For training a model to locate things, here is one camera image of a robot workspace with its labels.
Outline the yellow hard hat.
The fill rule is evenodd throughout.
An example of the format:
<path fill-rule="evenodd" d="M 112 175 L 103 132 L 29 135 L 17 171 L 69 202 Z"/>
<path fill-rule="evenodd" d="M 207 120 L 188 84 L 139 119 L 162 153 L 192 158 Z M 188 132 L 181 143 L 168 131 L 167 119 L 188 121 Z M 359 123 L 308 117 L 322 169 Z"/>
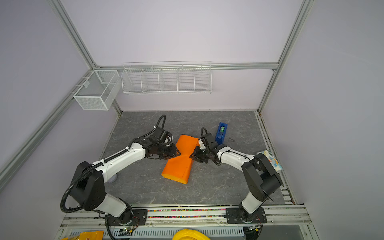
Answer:
<path fill-rule="evenodd" d="M 196 230 L 183 229 L 173 236 L 173 240 L 210 240 L 210 238 Z"/>

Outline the white mesh square basket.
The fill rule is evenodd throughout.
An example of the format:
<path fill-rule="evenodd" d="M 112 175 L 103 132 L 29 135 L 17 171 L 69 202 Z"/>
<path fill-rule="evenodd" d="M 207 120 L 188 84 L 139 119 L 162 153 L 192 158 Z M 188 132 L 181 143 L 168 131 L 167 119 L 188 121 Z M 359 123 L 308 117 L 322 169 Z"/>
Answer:
<path fill-rule="evenodd" d="M 86 111 L 108 111 L 122 87 L 118 71 L 94 70 L 74 93 L 74 98 Z"/>

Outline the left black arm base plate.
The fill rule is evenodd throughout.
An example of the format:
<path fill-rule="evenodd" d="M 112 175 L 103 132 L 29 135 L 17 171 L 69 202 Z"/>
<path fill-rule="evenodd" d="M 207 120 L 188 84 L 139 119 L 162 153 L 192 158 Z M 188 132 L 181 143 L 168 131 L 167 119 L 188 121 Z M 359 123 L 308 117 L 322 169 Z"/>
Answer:
<path fill-rule="evenodd" d="M 109 226 L 143 226 L 146 224 L 148 209 L 125 210 L 120 217 L 107 215 Z"/>

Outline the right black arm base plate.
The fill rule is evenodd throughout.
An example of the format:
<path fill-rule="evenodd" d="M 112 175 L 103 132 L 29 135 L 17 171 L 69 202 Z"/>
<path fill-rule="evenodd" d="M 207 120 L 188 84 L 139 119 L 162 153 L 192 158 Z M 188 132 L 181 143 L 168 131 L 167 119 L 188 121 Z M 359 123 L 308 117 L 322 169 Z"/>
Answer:
<path fill-rule="evenodd" d="M 261 207 L 251 214 L 243 207 L 226 208 L 224 217 L 228 224 L 264 224 L 267 222 L 265 210 Z"/>

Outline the colourful tissue box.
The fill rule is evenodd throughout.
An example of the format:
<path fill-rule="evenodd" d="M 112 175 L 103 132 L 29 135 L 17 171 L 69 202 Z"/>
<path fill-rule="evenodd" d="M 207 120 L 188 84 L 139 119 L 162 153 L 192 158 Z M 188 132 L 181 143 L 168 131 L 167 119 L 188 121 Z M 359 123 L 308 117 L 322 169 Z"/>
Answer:
<path fill-rule="evenodd" d="M 278 162 L 278 160 L 276 159 L 276 157 L 272 154 L 272 152 L 270 150 L 262 151 L 261 154 L 263 154 L 267 157 L 267 159 L 269 160 L 269 162 L 271 163 L 271 165 L 274 167 L 275 171 L 278 174 L 283 170 L 281 164 Z"/>

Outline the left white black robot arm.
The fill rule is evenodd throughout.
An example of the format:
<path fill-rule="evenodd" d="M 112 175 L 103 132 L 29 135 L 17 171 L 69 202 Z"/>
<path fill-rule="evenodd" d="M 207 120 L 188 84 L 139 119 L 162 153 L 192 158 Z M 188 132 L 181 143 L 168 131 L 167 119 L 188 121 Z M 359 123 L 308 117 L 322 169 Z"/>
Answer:
<path fill-rule="evenodd" d="M 134 219 L 132 207 L 106 192 L 105 184 L 118 172 L 142 159 L 168 160 L 180 156 L 173 136 L 165 130 L 166 115 L 161 115 L 148 133 L 131 140 L 123 150 L 88 163 L 80 163 L 60 202 L 63 213 L 80 210 L 97 212 L 128 225 Z"/>

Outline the yellow plastic bag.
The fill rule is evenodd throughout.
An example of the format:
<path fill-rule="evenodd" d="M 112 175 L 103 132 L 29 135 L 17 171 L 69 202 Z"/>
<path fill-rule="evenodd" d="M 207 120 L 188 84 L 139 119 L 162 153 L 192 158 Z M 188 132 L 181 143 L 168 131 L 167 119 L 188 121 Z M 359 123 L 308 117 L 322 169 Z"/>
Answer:
<path fill-rule="evenodd" d="M 104 231 L 83 232 L 76 236 L 70 236 L 61 240 L 103 240 Z"/>

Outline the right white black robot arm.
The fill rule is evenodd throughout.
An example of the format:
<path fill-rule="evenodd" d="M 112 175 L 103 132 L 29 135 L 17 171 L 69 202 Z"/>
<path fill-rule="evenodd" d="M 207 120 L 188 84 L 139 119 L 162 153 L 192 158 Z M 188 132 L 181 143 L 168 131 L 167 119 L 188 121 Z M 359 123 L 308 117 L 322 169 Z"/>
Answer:
<path fill-rule="evenodd" d="M 201 128 L 199 145 L 190 158 L 205 164 L 212 161 L 217 166 L 227 164 L 244 174 L 249 192 L 239 204 L 238 212 L 231 217 L 245 223 L 256 218 L 257 210 L 283 184 L 279 175 L 282 171 L 278 168 L 279 164 L 274 165 L 266 153 L 250 155 L 235 151 L 224 144 L 220 145 L 204 127 Z"/>

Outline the blue tape dispenser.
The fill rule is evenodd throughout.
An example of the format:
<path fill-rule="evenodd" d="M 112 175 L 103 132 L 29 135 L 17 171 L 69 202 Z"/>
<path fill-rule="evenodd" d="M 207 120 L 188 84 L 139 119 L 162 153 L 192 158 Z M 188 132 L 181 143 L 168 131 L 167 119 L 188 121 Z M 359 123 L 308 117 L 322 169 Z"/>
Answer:
<path fill-rule="evenodd" d="M 215 136 L 215 141 L 219 145 L 222 145 L 224 143 L 227 128 L 228 128 L 228 124 L 219 123 L 218 130 L 217 130 L 217 133 L 216 133 L 216 136 Z"/>

